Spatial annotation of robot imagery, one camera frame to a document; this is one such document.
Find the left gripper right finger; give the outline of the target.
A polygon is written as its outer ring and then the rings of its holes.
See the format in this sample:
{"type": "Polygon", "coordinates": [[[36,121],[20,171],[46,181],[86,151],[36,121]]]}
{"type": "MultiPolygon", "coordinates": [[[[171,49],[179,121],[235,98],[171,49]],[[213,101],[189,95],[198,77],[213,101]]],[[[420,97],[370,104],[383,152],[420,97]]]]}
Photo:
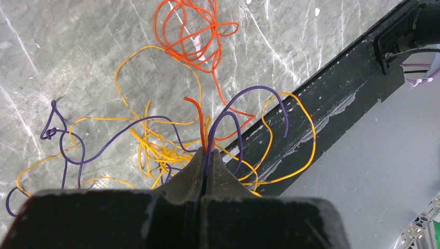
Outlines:
{"type": "Polygon", "coordinates": [[[256,199],[226,167],[220,152],[215,149],[210,153],[210,162],[205,189],[205,202],[243,202],[256,199]]]}

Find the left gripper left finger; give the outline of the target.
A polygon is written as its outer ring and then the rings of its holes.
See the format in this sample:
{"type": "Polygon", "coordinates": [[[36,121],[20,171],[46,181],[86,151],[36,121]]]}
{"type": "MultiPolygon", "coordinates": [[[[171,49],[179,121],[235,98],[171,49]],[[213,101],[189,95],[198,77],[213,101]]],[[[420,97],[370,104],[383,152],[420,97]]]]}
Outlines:
{"type": "Polygon", "coordinates": [[[155,240],[160,248],[198,248],[205,152],[199,148],[187,166],[157,189],[155,240]]]}

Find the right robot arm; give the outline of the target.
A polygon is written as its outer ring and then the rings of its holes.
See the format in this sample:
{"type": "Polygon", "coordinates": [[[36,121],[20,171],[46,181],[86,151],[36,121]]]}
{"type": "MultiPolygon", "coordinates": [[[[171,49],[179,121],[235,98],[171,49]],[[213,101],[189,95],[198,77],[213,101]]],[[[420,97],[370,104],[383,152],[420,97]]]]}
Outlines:
{"type": "Polygon", "coordinates": [[[401,64],[401,67],[425,67],[424,76],[405,79],[416,86],[439,78],[439,1],[415,1],[373,42],[376,60],[383,74],[391,64],[413,54],[433,53],[429,64],[401,64]]]}

